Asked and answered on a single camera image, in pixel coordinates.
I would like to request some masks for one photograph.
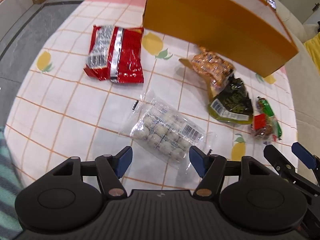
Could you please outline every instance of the yellow lemon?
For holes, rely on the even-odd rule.
[[[272,85],[274,82],[276,82],[276,79],[273,77],[273,75],[267,76],[263,79],[265,80],[265,82],[269,83],[270,85]]]
[[[45,69],[50,63],[50,59],[51,59],[50,53],[47,51],[44,51],[38,58],[37,68],[41,71],[45,71]]]
[[[239,137],[235,140],[237,142],[231,151],[231,160],[240,161],[242,156],[245,156],[245,141],[242,137],[242,134],[237,133]]]
[[[153,33],[148,33],[142,38],[142,46],[149,52],[151,55],[159,55],[159,52],[163,48],[162,39]]]

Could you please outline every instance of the snack package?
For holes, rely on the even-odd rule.
[[[143,83],[140,63],[143,30],[94,25],[85,73],[114,83]]]
[[[281,140],[282,130],[268,101],[265,98],[258,97],[257,108],[261,114],[253,118],[252,130],[254,136],[263,140]]]
[[[129,134],[144,149],[170,164],[186,159],[192,145],[207,150],[205,147],[211,147],[215,137],[208,137],[198,125],[154,95],[138,103],[121,133]]]
[[[189,67],[204,78],[208,88],[209,101],[220,93],[228,83],[228,78],[234,73],[234,66],[219,57],[216,53],[200,47],[201,53],[191,60],[180,59],[183,65]]]
[[[253,108],[248,92],[240,78],[229,78],[225,89],[208,104],[209,114],[223,122],[251,124]]]

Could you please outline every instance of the lemon print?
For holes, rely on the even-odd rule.
[[[241,161],[241,157],[245,156],[245,141],[241,133],[236,133],[239,137],[235,140],[237,142],[231,151],[232,161]]]
[[[265,82],[269,83],[270,85],[272,85],[274,82],[276,82],[276,79],[273,77],[273,75],[267,76],[263,79],[265,80]]]
[[[153,33],[148,33],[142,38],[142,46],[149,52],[151,55],[154,55],[156,58],[161,58],[168,60],[173,56],[168,56],[168,49],[163,49],[162,39]]]
[[[49,72],[52,70],[50,63],[51,55],[49,52],[44,51],[37,60],[37,68],[42,72]]]

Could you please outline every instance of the yellow cloth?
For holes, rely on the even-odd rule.
[[[320,33],[303,43],[320,73]]]

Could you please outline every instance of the beige sofa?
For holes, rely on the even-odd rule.
[[[320,76],[303,42],[318,33],[318,25],[302,25],[279,1],[276,11],[289,29],[299,53],[285,65],[296,112],[298,141],[312,154],[320,156]],[[298,173],[316,182],[311,170],[299,162]]]

